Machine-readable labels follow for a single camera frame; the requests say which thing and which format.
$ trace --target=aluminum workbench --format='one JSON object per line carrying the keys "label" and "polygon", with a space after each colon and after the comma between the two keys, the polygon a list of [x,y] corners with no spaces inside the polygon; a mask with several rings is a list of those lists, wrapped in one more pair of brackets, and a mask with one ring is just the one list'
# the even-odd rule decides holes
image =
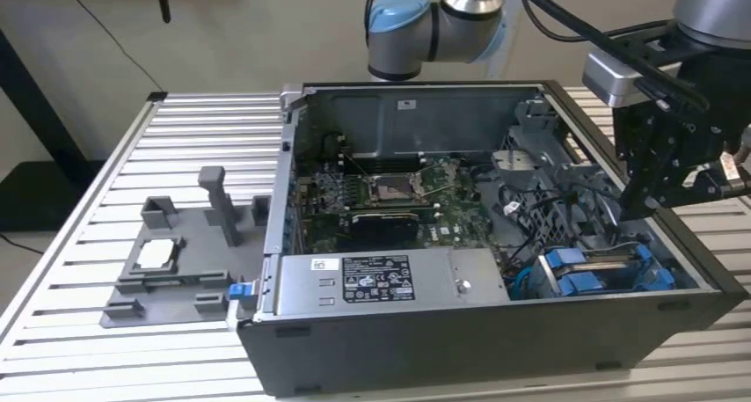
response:
{"label": "aluminum workbench", "polygon": [[[612,135],[610,109],[571,96]],[[236,203],[268,194],[279,145],[276,94],[169,94],[143,108],[21,290],[0,318],[0,401],[245,401],[263,394],[224,322],[103,329],[112,283],[141,228],[147,196],[208,207],[196,186],[220,164]],[[751,201],[678,213],[751,291]],[[627,372],[458,384],[317,397],[407,401],[751,400],[751,302],[704,332],[682,333]]]}

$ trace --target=sticker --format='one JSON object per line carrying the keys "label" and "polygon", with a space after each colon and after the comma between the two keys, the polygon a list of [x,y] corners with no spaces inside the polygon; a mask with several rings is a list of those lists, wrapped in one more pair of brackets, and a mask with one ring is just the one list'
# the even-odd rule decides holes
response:
{"label": "sticker", "polygon": [[341,263],[348,303],[415,300],[412,269],[405,255],[344,257]]}
{"label": "sticker", "polygon": [[732,155],[728,152],[723,151],[723,154],[719,156],[719,163],[723,165],[723,173],[726,174],[727,180],[740,179],[736,161],[734,160]]}
{"label": "sticker", "polygon": [[339,270],[339,259],[312,259],[309,261],[311,270]]}

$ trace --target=power supply label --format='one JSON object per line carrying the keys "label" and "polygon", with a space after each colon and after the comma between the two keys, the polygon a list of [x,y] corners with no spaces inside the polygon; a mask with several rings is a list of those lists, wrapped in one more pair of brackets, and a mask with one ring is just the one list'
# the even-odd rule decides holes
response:
{"label": "power supply label", "polygon": [[344,300],[348,303],[412,301],[415,286],[409,257],[383,255],[341,259]]}

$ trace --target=blue release tab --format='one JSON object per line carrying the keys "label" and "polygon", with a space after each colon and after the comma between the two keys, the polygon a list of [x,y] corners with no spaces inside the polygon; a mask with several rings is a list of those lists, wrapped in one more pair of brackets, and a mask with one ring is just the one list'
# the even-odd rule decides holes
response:
{"label": "blue release tab", "polygon": [[229,300],[247,299],[253,297],[255,284],[249,283],[232,283],[229,285]]}
{"label": "blue release tab", "polygon": [[647,283],[643,283],[640,287],[647,290],[672,290],[676,288],[676,280],[670,271],[664,267],[660,267],[655,276]]}
{"label": "blue release tab", "polygon": [[371,11],[371,33],[385,33],[413,22],[423,16],[431,0],[375,0]]}
{"label": "blue release tab", "polygon": [[229,285],[229,299],[240,299],[245,293],[245,285],[243,283],[232,283]]}
{"label": "blue release tab", "polygon": [[642,261],[650,261],[652,259],[652,251],[650,251],[643,244],[636,246],[636,254]]}
{"label": "blue release tab", "polygon": [[560,248],[548,252],[544,256],[548,260],[551,268],[563,266],[564,264],[580,264],[587,262],[587,257],[579,248]]}
{"label": "blue release tab", "polygon": [[560,292],[564,296],[582,292],[603,290],[600,279],[592,272],[571,273],[559,279]]}

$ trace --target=cable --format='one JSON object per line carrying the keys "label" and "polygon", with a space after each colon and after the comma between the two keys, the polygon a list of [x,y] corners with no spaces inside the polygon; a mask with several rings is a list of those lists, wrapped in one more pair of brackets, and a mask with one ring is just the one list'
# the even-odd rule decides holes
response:
{"label": "cable", "polygon": [[365,46],[371,38],[371,12],[373,10],[373,0],[365,0],[364,26],[365,26]]}
{"label": "cable", "polygon": [[41,251],[39,251],[39,250],[35,250],[35,248],[32,248],[31,246],[25,246],[25,245],[21,245],[21,244],[17,244],[16,242],[13,242],[13,241],[5,236],[4,233],[0,233],[0,239],[3,239],[9,245],[12,245],[12,246],[15,246],[15,247],[17,247],[17,248],[21,248],[23,250],[35,252],[35,253],[37,253],[39,255],[44,255],[44,252],[41,252]]}
{"label": "cable", "polygon": [[317,149],[317,160],[324,160],[324,152],[327,150],[327,138],[329,136],[339,137],[343,134],[339,131],[328,131],[320,137],[320,148]]}
{"label": "cable", "polygon": [[[547,38],[551,40],[560,41],[563,43],[582,43],[588,41],[580,35],[560,35],[551,31],[544,24],[542,23],[540,19],[535,15],[534,10],[531,9],[530,0],[522,0],[522,6],[524,7],[524,11],[527,12],[527,16],[530,17],[531,23],[538,27],[540,33],[544,34]],[[623,34],[636,33],[639,31],[651,30],[652,28],[658,28],[666,26],[668,24],[668,19],[663,19],[662,21],[651,21],[646,22],[644,24],[636,24],[635,26],[626,26],[623,28],[603,31],[602,33],[606,34],[608,37],[615,37]]]}
{"label": "cable", "polygon": [[619,248],[623,248],[624,246],[639,245],[639,244],[640,244],[639,241],[628,241],[628,242],[622,242],[620,244],[616,244],[614,246],[610,246],[608,248],[592,248],[588,250],[582,250],[582,252],[610,252],[612,250],[618,250]]}
{"label": "cable", "polygon": [[[628,65],[643,76],[643,88],[652,87],[666,93],[674,99],[694,106],[699,112],[704,113],[710,104],[704,96],[682,84],[675,78],[666,74],[660,69],[646,63],[640,57],[624,51],[620,45],[598,30],[592,25],[578,18],[571,12],[560,7],[552,0],[530,0],[551,17],[564,24],[578,35],[587,38],[591,43],[611,55],[619,62]],[[670,105],[664,100],[656,100],[663,110],[670,110]]]}
{"label": "cable", "polygon": [[128,54],[128,52],[125,51],[125,48],[121,46],[120,42],[117,41],[117,39],[115,38],[115,36],[112,35],[109,29],[104,26],[103,22],[99,20],[99,18],[96,18],[96,15],[93,15],[93,12],[89,10],[89,8],[85,7],[85,4],[83,4],[81,0],[75,0],[79,5],[81,5],[83,10],[89,14],[89,16],[92,17],[92,19],[96,21],[96,23],[99,24],[99,26],[103,28],[104,32],[107,33],[107,35],[109,35],[109,38],[112,39],[112,41],[115,42],[115,44],[117,45],[117,47],[120,48],[121,53],[125,55],[125,57],[131,60],[132,64],[136,65],[136,67],[141,70],[143,74],[149,78],[151,82],[153,83],[153,85],[156,86],[156,88],[160,91],[164,91],[164,89],[160,86],[160,83],[156,82],[156,80],[153,79],[153,77],[149,75],[149,72],[145,70],[145,68],[136,62],[136,60],[132,58],[132,56]]}

